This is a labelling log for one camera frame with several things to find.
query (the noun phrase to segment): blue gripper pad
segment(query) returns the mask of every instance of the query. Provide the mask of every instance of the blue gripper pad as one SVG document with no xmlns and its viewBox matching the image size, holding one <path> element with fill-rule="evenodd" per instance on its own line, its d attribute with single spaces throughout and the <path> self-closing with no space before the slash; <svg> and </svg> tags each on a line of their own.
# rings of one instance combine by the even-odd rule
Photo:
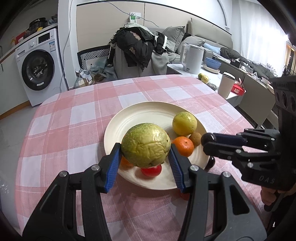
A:
<svg viewBox="0 0 296 241">
<path fill-rule="evenodd" d="M 109 192 L 114 185 L 115 178 L 117 176 L 118 167 L 121 161 L 121 157 L 122 157 L 121 145 L 119 143 L 116 143 L 110 155 L 108 155 L 108 159 L 109 159 L 108 161 L 110 163 L 106 171 L 106 179 L 105 179 L 105 185 L 104 185 L 104 189 L 106 193 Z"/>
<path fill-rule="evenodd" d="M 188 192 L 189 188 L 192 187 L 192 182 L 189 178 L 189 167 L 191 166 L 190 161 L 187 157 L 179 154 L 175 144 L 171 145 L 168 153 L 168 160 L 170 162 L 170 167 L 172 169 L 177 188 L 180 189 L 182 193 Z"/>
<path fill-rule="evenodd" d="M 216 137 L 217 143 L 233 145 L 233 146 L 245 146 L 247 144 L 247 139 L 239 135 L 227 135 L 220 133 L 213 133 Z"/>
</svg>

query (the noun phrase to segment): black and white patterned cushion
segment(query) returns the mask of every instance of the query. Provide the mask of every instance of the black and white patterned cushion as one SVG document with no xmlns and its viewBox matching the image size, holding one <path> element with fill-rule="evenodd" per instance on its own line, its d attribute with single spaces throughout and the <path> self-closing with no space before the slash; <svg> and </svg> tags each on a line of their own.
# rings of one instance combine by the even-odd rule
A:
<svg viewBox="0 0 296 241">
<path fill-rule="evenodd" d="M 95 48 L 85 49 L 77 53 L 78 62 L 82 69 L 86 70 L 86 61 L 89 59 L 108 56 L 110 53 L 110 45 L 99 46 Z"/>
</svg>

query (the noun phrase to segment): ceramic plate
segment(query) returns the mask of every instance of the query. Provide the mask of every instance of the ceramic plate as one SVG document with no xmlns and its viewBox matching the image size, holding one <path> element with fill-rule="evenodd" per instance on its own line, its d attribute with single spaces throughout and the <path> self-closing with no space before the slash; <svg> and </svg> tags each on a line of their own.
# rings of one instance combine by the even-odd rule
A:
<svg viewBox="0 0 296 241">
<path fill-rule="evenodd" d="M 214 73 L 214 74 L 219 74 L 220 73 L 220 70 L 219 69 L 211 69 L 211 68 L 209 68 L 208 66 L 206 66 L 205 64 L 203 64 L 202 65 L 203 67 L 204 67 L 204 69 L 206 70 L 206 71 L 209 71 L 209 72 L 211 72 L 211 73 Z"/>
<path fill-rule="evenodd" d="M 187 111 L 182 107 L 165 102 L 143 102 L 131 105 L 117 113 L 109 122 L 104 135 L 104 148 L 107 155 L 110 154 L 116 142 L 121 143 L 125 133 L 134 125 L 140 123 L 153 123 L 163 128 L 174 140 L 177 135 L 173 131 L 172 121 L 179 112 Z M 206 133 L 204 126 L 197 120 L 197 132 L 201 135 Z M 209 156 L 207 156 L 202 146 L 199 145 L 189 157 L 191 164 L 205 168 Z M 168 158 L 162 164 L 161 174 L 155 178 L 148 178 L 141 173 L 140 168 L 118 169 L 118 173 L 131 183 L 140 187 L 154 190 L 168 190 L 176 188 L 173 173 L 171 171 Z"/>
</svg>

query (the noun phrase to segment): blue bowl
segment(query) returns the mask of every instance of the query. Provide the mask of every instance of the blue bowl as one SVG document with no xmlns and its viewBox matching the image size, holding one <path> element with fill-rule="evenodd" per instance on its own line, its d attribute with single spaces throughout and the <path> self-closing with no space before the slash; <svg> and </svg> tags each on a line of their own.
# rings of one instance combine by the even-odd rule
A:
<svg viewBox="0 0 296 241">
<path fill-rule="evenodd" d="M 219 69 L 219 67 L 221 66 L 221 63 L 219 61 L 213 60 L 211 58 L 206 58 L 205 64 L 209 68 L 215 69 L 215 70 Z"/>
</svg>

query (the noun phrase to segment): human hand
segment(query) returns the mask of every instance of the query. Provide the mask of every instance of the human hand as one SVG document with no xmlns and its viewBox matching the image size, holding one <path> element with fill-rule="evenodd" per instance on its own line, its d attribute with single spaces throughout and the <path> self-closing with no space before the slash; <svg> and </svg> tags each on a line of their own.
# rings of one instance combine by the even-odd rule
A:
<svg viewBox="0 0 296 241">
<path fill-rule="evenodd" d="M 274 189 L 261 187 L 260 195 L 261 195 L 262 202 L 267 206 L 270 206 L 276 200 L 275 192 L 276 190 Z M 278 193 L 286 193 L 285 196 L 293 195 L 295 192 L 296 192 L 296 184 L 288 192 L 278 190 Z"/>
</svg>

